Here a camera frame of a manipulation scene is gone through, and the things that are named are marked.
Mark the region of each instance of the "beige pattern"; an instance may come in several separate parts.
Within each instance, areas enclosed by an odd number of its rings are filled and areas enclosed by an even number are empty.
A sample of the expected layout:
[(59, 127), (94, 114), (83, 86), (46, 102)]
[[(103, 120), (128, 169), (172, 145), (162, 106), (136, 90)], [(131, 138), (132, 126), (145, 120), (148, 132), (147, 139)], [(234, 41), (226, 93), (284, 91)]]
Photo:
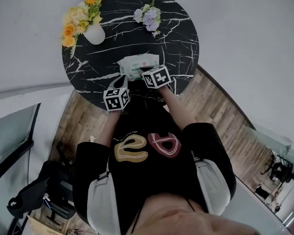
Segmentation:
[[(129, 140), (134, 140), (134, 142), (125, 144)], [(144, 161), (148, 157), (148, 152), (138, 151), (130, 152), (125, 151), (126, 148), (140, 149), (146, 146), (146, 139), (142, 136), (133, 134), (128, 136), (123, 142), (120, 142), (114, 146), (114, 155), (118, 162), (129, 161), (133, 163), (139, 163)]]

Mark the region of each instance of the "window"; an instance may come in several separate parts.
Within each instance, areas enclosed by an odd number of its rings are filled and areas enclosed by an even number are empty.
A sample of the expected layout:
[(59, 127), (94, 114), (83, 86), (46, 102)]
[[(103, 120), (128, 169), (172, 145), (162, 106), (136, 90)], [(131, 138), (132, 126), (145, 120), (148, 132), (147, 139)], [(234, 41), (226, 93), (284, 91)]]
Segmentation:
[(40, 104), (0, 118), (0, 177), (33, 145)]

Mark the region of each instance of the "black and white cube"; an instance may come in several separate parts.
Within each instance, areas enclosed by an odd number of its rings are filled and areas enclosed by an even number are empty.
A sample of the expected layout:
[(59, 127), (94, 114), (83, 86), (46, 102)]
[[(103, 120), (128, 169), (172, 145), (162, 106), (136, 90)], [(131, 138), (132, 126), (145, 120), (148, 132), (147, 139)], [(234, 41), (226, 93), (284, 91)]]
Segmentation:
[(107, 111), (123, 110), (129, 103), (127, 88), (105, 90), (103, 94)]
[(168, 69), (164, 65), (157, 65), (151, 70), (142, 73), (143, 80), (148, 88), (158, 89), (171, 83)]

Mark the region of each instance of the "window frame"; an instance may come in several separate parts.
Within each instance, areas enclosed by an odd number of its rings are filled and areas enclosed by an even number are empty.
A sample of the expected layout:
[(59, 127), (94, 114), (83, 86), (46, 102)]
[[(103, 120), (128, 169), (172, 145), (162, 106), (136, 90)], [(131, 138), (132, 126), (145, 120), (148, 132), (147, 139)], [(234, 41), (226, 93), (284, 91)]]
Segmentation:
[(2, 163), (0, 163), (0, 178), (21, 156), (23, 156), (27, 151), (31, 149), (31, 147), (33, 147), (33, 133), (39, 108), (40, 103), (36, 105), (30, 131), (28, 134), (28, 139), (23, 144), (21, 144), (17, 149), (15, 149), (4, 161), (2, 161)]

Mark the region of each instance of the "drawstring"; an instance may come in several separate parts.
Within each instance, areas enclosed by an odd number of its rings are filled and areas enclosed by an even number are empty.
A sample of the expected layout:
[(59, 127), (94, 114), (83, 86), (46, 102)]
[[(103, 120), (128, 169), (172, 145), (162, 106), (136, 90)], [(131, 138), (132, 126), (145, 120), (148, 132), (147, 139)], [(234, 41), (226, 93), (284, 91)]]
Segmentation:
[(134, 232), (134, 229), (135, 229), (135, 227), (136, 227), (136, 224), (137, 224), (137, 221), (138, 221), (139, 215), (141, 214), (141, 211), (142, 211), (142, 209), (143, 209), (143, 207), (144, 207), (145, 201), (146, 201), (146, 199), (144, 200), (142, 206), (140, 207), (140, 209), (139, 209), (139, 211), (138, 211), (138, 214), (137, 214), (137, 217), (136, 217), (135, 223), (134, 223), (134, 225), (133, 225), (133, 228), (132, 228), (132, 232), (131, 232), (131, 234)]
[(190, 201), (188, 200), (188, 198), (186, 198), (186, 197), (184, 197), (184, 198), (187, 201), (187, 203), (191, 206), (191, 208), (193, 209), (193, 211), (196, 212), (195, 209), (193, 208), (193, 206), (191, 205)]

